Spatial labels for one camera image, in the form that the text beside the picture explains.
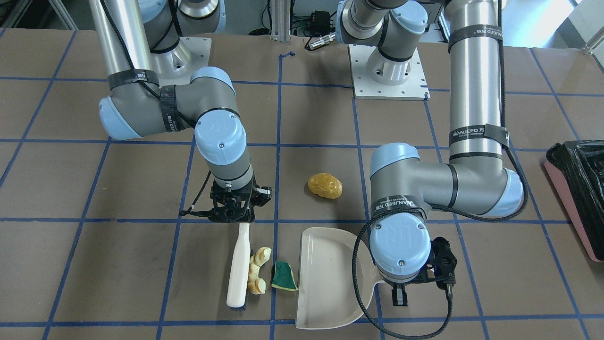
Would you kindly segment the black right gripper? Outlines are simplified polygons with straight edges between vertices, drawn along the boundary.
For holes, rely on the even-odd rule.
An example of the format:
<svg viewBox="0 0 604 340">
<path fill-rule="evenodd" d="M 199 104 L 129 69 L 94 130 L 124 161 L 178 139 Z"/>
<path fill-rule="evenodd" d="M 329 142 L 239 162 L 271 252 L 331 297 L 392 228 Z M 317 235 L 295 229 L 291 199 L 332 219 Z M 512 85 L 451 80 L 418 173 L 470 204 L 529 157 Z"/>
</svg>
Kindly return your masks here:
<svg viewBox="0 0 604 340">
<path fill-rule="evenodd" d="M 264 206 L 272 198 L 271 187 L 260 187 L 255 180 L 239 189 L 223 188 L 214 181 L 210 198 L 213 209 L 210 220 L 213 222 L 254 222 L 255 206 Z"/>
</svg>

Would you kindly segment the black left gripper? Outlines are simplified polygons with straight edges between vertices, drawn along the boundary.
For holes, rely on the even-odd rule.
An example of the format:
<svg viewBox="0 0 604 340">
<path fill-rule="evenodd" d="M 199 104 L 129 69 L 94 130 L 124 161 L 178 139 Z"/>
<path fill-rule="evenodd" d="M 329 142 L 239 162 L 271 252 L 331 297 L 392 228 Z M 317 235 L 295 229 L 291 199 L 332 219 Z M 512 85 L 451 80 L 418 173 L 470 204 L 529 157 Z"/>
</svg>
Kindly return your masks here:
<svg viewBox="0 0 604 340">
<path fill-rule="evenodd" d="M 436 237 L 431 241 L 431 252 L 424 267 L 417 276 L 405 284 L 423 284 L 436 282 L 440 289 L 452 288 L 456 283 L 454 270 L 457 259 L 451 252 L 450 243 L 443 237 Z M 391 303 L 395 307 L 407 307 L 408 297 L 405 284 L 393 284 L 391 289 Z"/>
</svg>

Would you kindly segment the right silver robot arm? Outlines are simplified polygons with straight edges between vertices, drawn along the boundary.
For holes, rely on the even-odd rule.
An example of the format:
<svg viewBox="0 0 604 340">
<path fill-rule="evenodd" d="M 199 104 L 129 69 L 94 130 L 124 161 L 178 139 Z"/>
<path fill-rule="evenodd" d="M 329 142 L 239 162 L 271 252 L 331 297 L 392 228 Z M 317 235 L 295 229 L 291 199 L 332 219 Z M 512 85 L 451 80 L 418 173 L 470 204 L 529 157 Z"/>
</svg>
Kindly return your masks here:
<svg viewBox="0 0 604 340">
<path fill-rule="evenodd" d="M 91 0 L 110 96 L 100 120 L 115 140 L 193 128 L 214 176 L 213 208 L 191 212 L 213 222 L 253 222 L 271 198 L 255 182 L 235 87 L 205 65 L 196 33 L 222 30 L 222 0 Z"/>
</svg>

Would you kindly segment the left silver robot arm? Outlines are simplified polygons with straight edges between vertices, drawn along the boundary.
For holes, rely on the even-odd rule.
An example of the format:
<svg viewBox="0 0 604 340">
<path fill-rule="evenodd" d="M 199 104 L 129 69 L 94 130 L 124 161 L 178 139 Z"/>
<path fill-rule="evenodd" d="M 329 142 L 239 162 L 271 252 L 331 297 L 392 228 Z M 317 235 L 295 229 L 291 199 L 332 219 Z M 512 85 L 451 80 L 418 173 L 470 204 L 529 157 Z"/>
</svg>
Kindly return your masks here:
<svg viewBox="0 0 604 340">
<path fill-rule="evenodd" d="M 504 113 L 501 0 L 444 0 L 451 25 L 449 162 L 427 163 L 416 148 L 395 143 L 372 155 L 369 250 L 395 306 L 405 286 L 436 282 L 451 294 L 456 260 L 442 238 L 430 239 L 431 210 L 477 221 L 504 221 L 527 204 L 526 177 L 512 161 Z"/>
</svg>

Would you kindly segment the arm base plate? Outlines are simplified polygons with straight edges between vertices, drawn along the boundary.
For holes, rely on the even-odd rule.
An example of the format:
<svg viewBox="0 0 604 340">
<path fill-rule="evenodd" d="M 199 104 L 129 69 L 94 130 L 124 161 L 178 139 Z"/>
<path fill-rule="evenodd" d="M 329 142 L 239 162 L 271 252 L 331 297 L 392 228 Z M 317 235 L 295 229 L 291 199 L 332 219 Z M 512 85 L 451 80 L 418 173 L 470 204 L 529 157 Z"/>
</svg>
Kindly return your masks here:
<svg viewBox="0 0 604 340">
<path fill-rule="evenodd" d="M 424 101 L 431 97 L 419 52 L 409 60 L 384 58 L 376 47 L 349 45 L 356 99 Z"/>
<path fill-rule="evenodd" d="M 209 65 L 211 46 L 210 37 L 181 37 L 172 51 L 152 53 L 159 86 L 189 84 L 192 73 Z"/>
</svg>

